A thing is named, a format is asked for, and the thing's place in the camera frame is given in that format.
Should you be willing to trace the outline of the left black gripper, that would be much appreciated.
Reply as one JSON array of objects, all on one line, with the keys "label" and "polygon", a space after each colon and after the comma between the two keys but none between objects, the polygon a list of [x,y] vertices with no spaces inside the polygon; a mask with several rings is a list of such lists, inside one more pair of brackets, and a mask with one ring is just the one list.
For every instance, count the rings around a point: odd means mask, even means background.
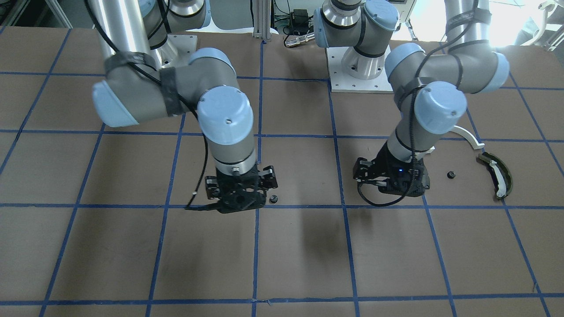
[{"label": "left black gripper", "polygon": [[376,185],[380,192],[392,195],[423,195],[430,189],[430,176],[423,159],[411,162],[395,158],[387,143],[373,160],[358,157],[355,161],[352,178],[368,181]]}]

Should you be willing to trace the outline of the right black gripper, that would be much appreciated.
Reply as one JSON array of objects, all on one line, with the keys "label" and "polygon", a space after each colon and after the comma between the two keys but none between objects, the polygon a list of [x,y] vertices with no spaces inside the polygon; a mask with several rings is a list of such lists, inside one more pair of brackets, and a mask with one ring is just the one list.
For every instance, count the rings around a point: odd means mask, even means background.
[{"label": "right black gripper", "polygon": [[254,165],[247,173],[240,175],[227,175],[217,170],[216,177],[205,177],[206,197],[208,200],[218,200],[215,210],[222,214],[263,207],[265,194],[260,192],[262,188],[278,188],[273,165],[260,172]]}]

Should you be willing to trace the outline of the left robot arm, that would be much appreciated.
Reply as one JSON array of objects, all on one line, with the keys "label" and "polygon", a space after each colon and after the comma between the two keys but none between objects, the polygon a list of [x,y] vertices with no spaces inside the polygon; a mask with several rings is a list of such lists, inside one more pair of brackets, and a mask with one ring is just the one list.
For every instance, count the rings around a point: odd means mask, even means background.
[{"label": "left robot arm", "polygon": [[385,50],[399,21],[386,0],[326,0],[313,16],[321,48],[348,48],[349,73],[368,79],[370,61],[383,61],[397,124],[373,160],[357,159],[353,178],[376,185],[380,192],[421,196],[430,187],[425,153],[448,133],[467,110],[465,94],[493,92],[509,76],[507,58],[494,52],[488,39],[492,14],[487,0],[447,0],[446,53],[425,52],[415,43]]}]

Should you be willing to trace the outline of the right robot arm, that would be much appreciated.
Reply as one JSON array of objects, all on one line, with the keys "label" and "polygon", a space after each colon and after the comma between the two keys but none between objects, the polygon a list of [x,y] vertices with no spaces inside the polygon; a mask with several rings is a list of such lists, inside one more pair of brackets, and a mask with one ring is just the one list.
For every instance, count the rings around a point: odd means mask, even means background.
[{"label": "right robot arm", "polygon": [[93,85],[93,104],[112,128],[191,113],[204,136],[204,162],[213,156],[216,175],[200,175],[205,206],[222,214],[263,207],[277,188],[273,166],[256,163],[254,115],[229,58],[217,48],[157,56],[173,32],[208,23],[203,0],[86,0],[104,49],[105,80]]}]

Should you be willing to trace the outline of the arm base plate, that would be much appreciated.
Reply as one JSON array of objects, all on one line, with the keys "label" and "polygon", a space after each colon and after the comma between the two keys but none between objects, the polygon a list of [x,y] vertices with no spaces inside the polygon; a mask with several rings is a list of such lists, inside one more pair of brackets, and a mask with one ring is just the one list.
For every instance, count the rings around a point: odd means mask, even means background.
[{"label": "arm base plate", "polygon": [[161,68],[185,64],[197,48],[196,35],[168,35],[167,41],[155,49],[154,57],[161,63]]},{"label": "arm base plate", "polygon": [[359,55],[354,48],[326,48],[332,92],[391,94],[384,62],[390,53],[378,58]]}]

